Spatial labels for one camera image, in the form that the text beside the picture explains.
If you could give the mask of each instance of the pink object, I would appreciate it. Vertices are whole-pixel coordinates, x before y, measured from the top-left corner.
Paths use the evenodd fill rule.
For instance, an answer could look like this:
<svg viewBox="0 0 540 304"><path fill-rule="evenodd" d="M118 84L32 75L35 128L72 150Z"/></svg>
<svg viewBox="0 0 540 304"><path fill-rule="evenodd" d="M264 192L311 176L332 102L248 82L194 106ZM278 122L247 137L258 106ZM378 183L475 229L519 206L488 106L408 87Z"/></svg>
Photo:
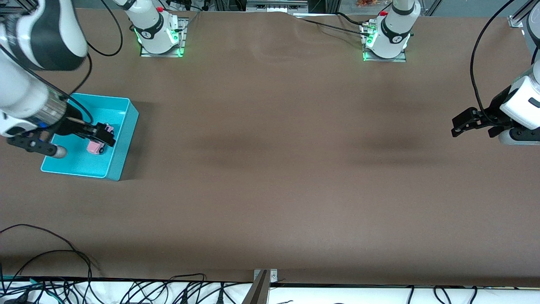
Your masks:
<svg viewBox="0 0 540 304"><path fill-rule="evenodd" d="M114 128L111 125L108 125L107 127L105 127L105 130L108 131L109 133L114 134L114 131L113 131ZM103 153L104 150L105 150L105 144L102 142L90 141L90 143L86 147L86 151L92 154L96 154L96 155Z"/></svg>

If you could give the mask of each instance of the brown table surface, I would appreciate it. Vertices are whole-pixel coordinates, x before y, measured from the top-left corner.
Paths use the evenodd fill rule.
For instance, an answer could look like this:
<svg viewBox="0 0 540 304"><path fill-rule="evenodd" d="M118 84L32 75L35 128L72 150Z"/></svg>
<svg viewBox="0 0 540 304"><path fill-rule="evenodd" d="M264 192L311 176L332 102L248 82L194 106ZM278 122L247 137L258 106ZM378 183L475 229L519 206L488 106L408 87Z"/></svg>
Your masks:
<svg viewBox="0 0 540 304"><path fill-rule="evenodd" d="M268 267L285 282L540 283L538 148L450 134L475 106L469 60L486 19L419 18L398 64L364 62L356 35L281 13L203 12L184 58L140 58L116 13L124 48L91 52L80 92L140 112L122 180L42 173L42 157L2 141L2 227L52 229L99 262L95 276L249 280ZM98 49L117 47L106 11L78 14ZM529 61L521 31L496 20L477 56L484 104ZM86 69L44 75L70 90ZM66 249L29 228L0 242L7 273ZM23 274L85 271L58 254Z"/></svg>

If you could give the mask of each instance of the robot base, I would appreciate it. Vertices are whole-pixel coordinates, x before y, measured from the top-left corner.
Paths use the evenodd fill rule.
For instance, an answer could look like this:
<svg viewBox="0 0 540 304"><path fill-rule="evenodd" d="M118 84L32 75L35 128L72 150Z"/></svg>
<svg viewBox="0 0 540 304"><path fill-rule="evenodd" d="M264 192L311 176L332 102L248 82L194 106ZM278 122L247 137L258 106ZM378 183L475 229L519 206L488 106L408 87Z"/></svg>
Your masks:
<svg viewBox="0 0 540 304"><path fill-rule="evenodd" d="M371 34L369 30L370 30L370 27L367 27L364 25L360 26L360 32ZM366 43L368 39L370 39L369 36L362 36L362 52L363 52L364 61L380 61L380 62L406 62L407 61L407 58L405 56L405 50L402 50L401 53L394 58L382 58L375 55L375 53L373 53L373 51L370 48L366 47Z"/></svg>
<svg viewBox="0 0 540 304"><path fill-rule="evenodd" d="M148 52L144 47L140 48L141 57L167 57L167 58L179 58L184 56L184 47L186 46L186 37L187 37L187 24L189 18L178 18L178 33L173 35L178 35L178 44L173 46L169 51L162 54L153 54Z"/></svg>

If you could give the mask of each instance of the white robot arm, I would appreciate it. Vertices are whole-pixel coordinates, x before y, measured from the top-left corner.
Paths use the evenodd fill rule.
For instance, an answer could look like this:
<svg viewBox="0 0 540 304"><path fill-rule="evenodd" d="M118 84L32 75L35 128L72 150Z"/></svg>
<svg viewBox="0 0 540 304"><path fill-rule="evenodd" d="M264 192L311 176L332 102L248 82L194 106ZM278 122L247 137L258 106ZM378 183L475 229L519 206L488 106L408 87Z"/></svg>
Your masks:
<svg viewBox="0 0 540 304"><path fill-rule="evenodd" d="M527 18L529 33L540 48L540 4ZM452 119L452 136L471 129L491 127L490 137L503 144L540 145L540 62L518 76L493 98L484 111L469 108Z"/></svg>
<svg viewBox="0 0 540 304"><path fill-rule="evenodd" d="M130 18L140 44L152 54L162 54L179 43L178 36L171 33L178 29L178 17L162 8L156 8L152 0L113 0Z"/></svg>
<svg viewBox="0 0 540 304"><path fill-rule="evenodd" d="M66 151L49 143L52 134L114 145L104 124L85 123L81 112L67 103L68 96L30 74L75 70L86 54L71 0L38 0L32 13L9 16L0 24L0 134L8 143L53 157ZM44 131L45 139L39 137Z"/></svg>
<svg viewBox="0 0 540 304"><path fill-rule="evenodd" d="M370 20L375 23L376 31L366 47L381 58L390 59L399 55L407 47L420 8L418 0L393 0L387 15Z"/></svg>

